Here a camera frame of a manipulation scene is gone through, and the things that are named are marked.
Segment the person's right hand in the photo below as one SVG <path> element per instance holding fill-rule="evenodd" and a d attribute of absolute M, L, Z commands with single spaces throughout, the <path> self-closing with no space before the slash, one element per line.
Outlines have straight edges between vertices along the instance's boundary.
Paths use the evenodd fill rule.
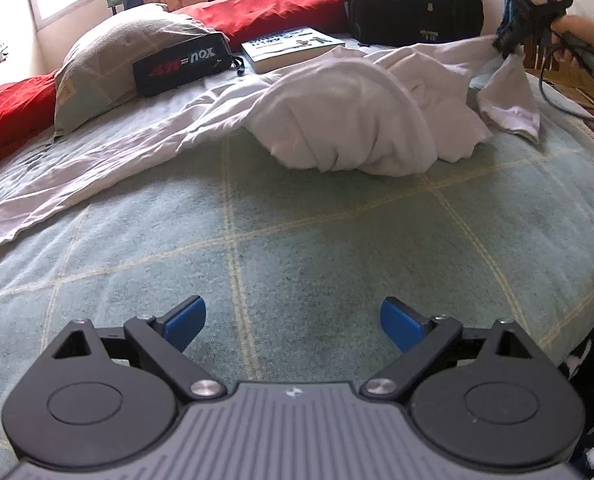
<path fill-rule="evenodd" d="M 594 48 L 594 20 L 592 18 L 566 14 L 551 24 L 551 31 L 554 44 L 557 44 L 559 39 L 566 34 L 570 34 Z"/>

